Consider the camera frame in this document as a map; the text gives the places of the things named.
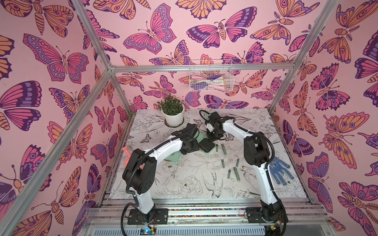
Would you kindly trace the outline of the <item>green case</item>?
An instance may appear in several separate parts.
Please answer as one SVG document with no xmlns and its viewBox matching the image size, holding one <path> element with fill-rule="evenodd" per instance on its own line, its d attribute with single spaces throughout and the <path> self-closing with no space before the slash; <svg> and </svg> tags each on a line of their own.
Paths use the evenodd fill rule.
<svg viewBox="0 0 378 236">
<path fill-rule="evenodd" d="M 216 144 L 210 141 L 202 132 L 198 132 L 196 140 L 198 142 L 199 149 L 205 154 L 210 154 L 216 149 Z"/>
<path fill-rule="evenodd" d="M 180 161 L 182 154 L 180 151 L 174 152 L 173 154 L 169 155 L 165 161 L 169 161 L 172 163 L 178 163 Z"/>
</svg>

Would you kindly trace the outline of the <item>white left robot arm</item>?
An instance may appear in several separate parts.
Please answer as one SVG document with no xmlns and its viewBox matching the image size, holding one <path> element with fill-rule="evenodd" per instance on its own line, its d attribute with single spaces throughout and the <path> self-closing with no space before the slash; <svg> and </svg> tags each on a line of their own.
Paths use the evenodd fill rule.
<svg viewBox="0 0 378 236">
<path fill-rule="evenodd" d="M 155 219 L 156 207 L 150 188 L 154 183 L 158 164 L 175 152 L 185 155 L 199 150 L 195 138 L 197 132 L 197 126 L 188 123 L 184 129 L 174 131 L 154 148 L 146 150 L 136 148 L 132 153 L 128 153 L 122 178 L 127 184 L 126 193 L 133 197 L 137 216 L 142 222 L 150 223 Z"/>
</svg>

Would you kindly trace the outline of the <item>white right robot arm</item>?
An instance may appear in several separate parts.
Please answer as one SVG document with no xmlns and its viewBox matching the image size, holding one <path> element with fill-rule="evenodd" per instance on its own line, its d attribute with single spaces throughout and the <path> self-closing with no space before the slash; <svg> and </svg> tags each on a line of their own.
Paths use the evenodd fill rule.
<svg viewBox="0 0 378 236">
<path fill-rule="evenodd" d="M 269 223 L 278 220 L 284 223 L 285 208 L 275 192 L 269 171 L 269 165 L 275 157 L 271 141 L 262 132 L 253 132 L 240 126 L 233 117 L 222 117 L 217 112 L 205 110 L 200 110 L 199 114 L 205 120 L 206 134 L 210 141 L 220 140 L 225 133 L 229 133 L 243 142 L 244 159 L 253 167 L 257 176 L 262 218 Z"/>
</svg>

